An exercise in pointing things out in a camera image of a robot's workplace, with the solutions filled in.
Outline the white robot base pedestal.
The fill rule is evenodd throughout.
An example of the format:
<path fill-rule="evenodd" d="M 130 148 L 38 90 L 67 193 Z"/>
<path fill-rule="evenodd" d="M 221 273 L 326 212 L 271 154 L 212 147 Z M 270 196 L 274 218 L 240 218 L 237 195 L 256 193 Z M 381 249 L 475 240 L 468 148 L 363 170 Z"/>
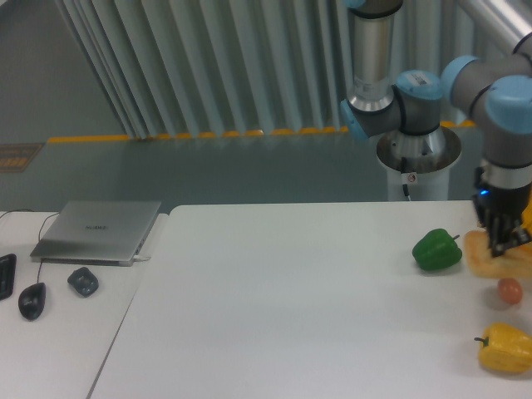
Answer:
<path fill-rule="evenodd" d="M 449 196 L 451 168 L 461 155 L 457 134 L 439 127 L 427 135 L 393 131 L 377 142 L 390 201 L 442 201 Z"/>

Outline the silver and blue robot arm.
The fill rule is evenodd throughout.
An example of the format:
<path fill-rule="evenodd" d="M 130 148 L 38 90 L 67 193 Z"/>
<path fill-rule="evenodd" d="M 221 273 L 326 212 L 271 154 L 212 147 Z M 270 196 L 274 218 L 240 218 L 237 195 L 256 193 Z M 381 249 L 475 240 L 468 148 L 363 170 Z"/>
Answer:
<path fill-rule="evenodd" d="M 410 70 L 390 78 L 392 29 L 399 1 L 349 1 L 354 23 L 353 84 L 340 109 L 350 133 L 378 136 L 390 200 L 424 185 L 426 200 L 447 195 L 448 173 L 461 153 L 441 126 L 441 101 L 483 132 L 472 201 L 493 256 L 528 244 L 523 217 L 531 195 L 531 9 L 521 1 L 463 1 L 461 8 L 505 52 L 496 62 L 451 61 L 440 75 Z"/>

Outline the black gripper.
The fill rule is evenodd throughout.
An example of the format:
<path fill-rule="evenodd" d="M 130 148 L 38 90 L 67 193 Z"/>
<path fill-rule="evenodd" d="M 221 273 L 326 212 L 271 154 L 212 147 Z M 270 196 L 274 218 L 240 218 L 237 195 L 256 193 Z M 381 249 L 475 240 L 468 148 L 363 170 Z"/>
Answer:
<path fill-rule="evenodd" d="M 475 168 L 472 201 L 479 223 L 488 234 L 491 255 L 500 257 L 509 249 L 531 243 L 521 218 L 528 204 L 528 185 L 501 187 L 488 177 L 488 165 Z"/>

